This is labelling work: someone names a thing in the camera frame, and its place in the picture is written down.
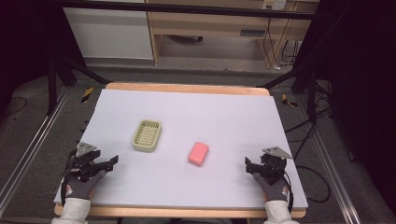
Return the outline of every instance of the wooden table edge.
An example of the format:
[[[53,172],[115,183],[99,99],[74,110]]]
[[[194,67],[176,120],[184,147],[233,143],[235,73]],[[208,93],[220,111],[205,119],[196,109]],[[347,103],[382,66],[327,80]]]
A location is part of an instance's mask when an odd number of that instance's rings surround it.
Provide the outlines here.
[[[123,90],[123,91],[165,91],[165,92],[262,95],[262,96],[270,95],[269,91],[265,88],[243,87],[243,86],[211,86],[211,85],[111,82],[106,85],[106,89]]]
[[[60,216],[61,204],[56,204],[54,212]],[[304,208],[295,208],[291,217],[304,217]],[[200,208],[159,208],[159,207],[122,207],[92,205],[89,216],[93,217],[204,217],[204,218],[266,218],[265,209],[200,209]]]

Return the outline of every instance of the white cabinet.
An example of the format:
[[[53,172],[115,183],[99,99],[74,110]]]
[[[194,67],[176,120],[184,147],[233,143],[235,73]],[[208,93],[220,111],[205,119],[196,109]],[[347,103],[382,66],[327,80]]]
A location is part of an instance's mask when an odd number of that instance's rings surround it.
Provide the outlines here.
[[[84,58],[153,60],[146,12],[85,8],[64,12]]]

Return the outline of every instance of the gray floor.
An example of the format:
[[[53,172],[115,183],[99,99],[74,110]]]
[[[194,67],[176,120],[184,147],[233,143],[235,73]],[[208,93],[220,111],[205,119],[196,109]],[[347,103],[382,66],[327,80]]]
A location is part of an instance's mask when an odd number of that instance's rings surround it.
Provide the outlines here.
[[[243,39],[204,38],[195,42],[179,37],[167,37],[164,40],[162,57],[157,66],[133,65],[131,68],[93,67],[97,74],[120,81],[191,83],[213,85],[256,86],[268,82],[288,71],[287,66],[280,70],[267,69],[255,41]],[[18,218],[46,222],[53,214],[54,187],[61,178],[67,153],[76,145],[82,136],[87,122],[94,110],[102,86],[87,77],[77,74],[78,83],[69,90],[62,112],[53,123],[46,140],[35,154],[30,167],[5,211],[2,218]],[[276,99],[279,115],[285,130],[305,120],[304,103],[298,107],[282,104],[282,93],[290,93],[292,79],[271,89]],[[87,104],[80,99],[86,88],[94,86],[94,92]],[[27,101],[26,107],[12,115],[0,117],[0,162],[6,166],[0,173],[0,187],[3,187],[18,165],[26,148],[35,136],[35,132],[45,119],[47,110],[46,79],[25,83],[18,87],[14,96]],[[304,100],[305,94],[297,96]],[[20,98],[12,100],[7,112],[16,111],[24,105]],[[327,102],[320,101],[319,108],[326,108]],[[303,139],[308,126],[287,133],[288,140]],[[348,150],[337,126],[328,114],[318,120],[317,133],[334,162],[334,165],[345,184],[361,223],[396,223],[396,217],[388,210],[383,199],[375,189],[364,167],[348,159]],[[293,153],[301,142],[290,142]],[[326,171],[318,156],[318,146],[312,138],[306,142],[296,161],[297,165],[308,166],[327,178]],[[299,175],[305,191],[312,198],[322,199],[326,196],[326,186],[321,179],[306,170],[299,169]],[[326,203],[308,201],[309,208],[304,218],[297,219],[302,223],[345,223],[339,202],[334,192]],[[105,218],[115,223],[114,218]]]

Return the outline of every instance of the white sleeve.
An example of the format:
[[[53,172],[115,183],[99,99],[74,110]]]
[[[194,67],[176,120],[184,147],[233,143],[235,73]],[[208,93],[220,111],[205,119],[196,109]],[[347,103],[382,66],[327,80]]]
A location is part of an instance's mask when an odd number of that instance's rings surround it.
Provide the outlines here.
[[[91,201],[76,198],[67,198],[62,215],[54,218],[51,224],[83,224],[90,212]]]
[[[265,204],[268,219],[264,224],[298,224],[291,220],[288,203],[285,201],[271,201]]]

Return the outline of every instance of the cable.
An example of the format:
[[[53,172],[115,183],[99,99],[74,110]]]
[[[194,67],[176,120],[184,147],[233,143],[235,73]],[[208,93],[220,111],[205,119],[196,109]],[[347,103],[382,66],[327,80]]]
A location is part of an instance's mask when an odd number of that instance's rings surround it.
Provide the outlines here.
[[[4,113],[1,116],[8,116],[8,115],[16,114],[16,113],[22,111],[27,106],[27,100],[25,98],[17,96],[17,97],[12,97],[11,98],[11,100],[13,100],[13,99],[21,99],[21,100],[23,100],[24,101],[23,106],[20,109],[14,111],[14,112]]]
[[[329,199],[330,199],[330,196],[332,195],[332,191],[331,191],[331,189],[330,189],[330,185],[329,185],[329,183],[326,181],[326,179],[320,174],[320,173],[318,173],[317,171],[315,171],[315,170],[313,170],[313,169],[311,169],[311,168],[309,168],[309,167],[306,167],[306,166],[296,166],[296,168],[298,169],[298,168],[300,168],[300,169],[305,169],[305,170],[308,170],[308,171],[310,171],[310,172],[312,172],[312,173],[314,173],[315,175],[317,175],[318,177],[320,177],[322,180],[323,180],[323,182],[325,183],[325,185],[326,185],[326,188],[327,188],[327,195],[326,195],[326,197],[324,198],[324,199],[322,199],[322,200],[318,200],[318,199],[313,199],[313,198],[311,198],[309,195],[309,197],[308,197],[308,200],[309,201],[312,201],[312,202],[314,202],[314,203],[326,203],[327,201],[329,201]]]
[[[306,134],[306,136],[305,136],[303,142],[301,143],[300,147],[297,149],[297,152],[296,152],[295,155],[293,156],[293,159],[294,159],[295,161],[297,160],[297,157],[298,157],[298,155],[299,155],[301,149],[303,148],[303,146],[304,146],[306,140],[308,140],[308,138],[309,138],[309,136],[311,135],[311,133],[315,131],[316,127],[317,127],[317,124],[313,124],[313,125],[311,126],[311,128],[309,129],[309,131],[308,131],[308,133]]]
[[[273,45],[273,43],[272,43],[272,38],[271,38],[271,33],[270,33],[270,25],[271,25],[271,18],[268,18],[268,28],[267,28],[266,34],[268,34],[268,37],[270,38],[271,48],[272,48],[273,55],[274,55],[274,56],[273,56],[273,59],[275,60],[275,62],[276,62],[279,66],[285,66],[286,64],[279,63],[279,62],[276,60],[275,49],[274,49],[274,45]]]

